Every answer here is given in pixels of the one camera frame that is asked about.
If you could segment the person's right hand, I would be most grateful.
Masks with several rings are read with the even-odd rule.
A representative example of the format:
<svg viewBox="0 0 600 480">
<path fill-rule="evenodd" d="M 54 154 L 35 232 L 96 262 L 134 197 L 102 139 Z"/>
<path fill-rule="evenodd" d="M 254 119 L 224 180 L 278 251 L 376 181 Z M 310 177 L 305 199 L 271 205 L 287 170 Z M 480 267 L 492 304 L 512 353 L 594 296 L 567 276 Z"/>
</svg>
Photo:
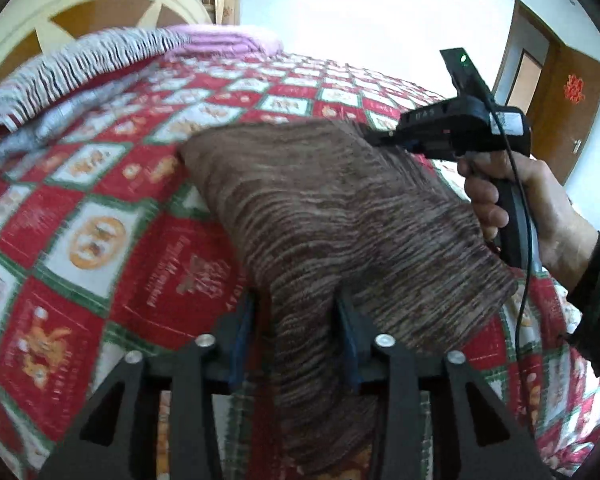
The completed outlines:
<svg viewBox="0 0 600 480">
<path fill-rule="evenodd" d="M 546 162 L 517 152 L 493 152 L 463 158 L 457 168 L 487 240 L 493 240 L 509 220 L 490 180 L 522 184 L 538 232 L 542 265 L 565 289 L 575 289 L 594 255 L 598 231 L 573 208 Z"/>
</svg>

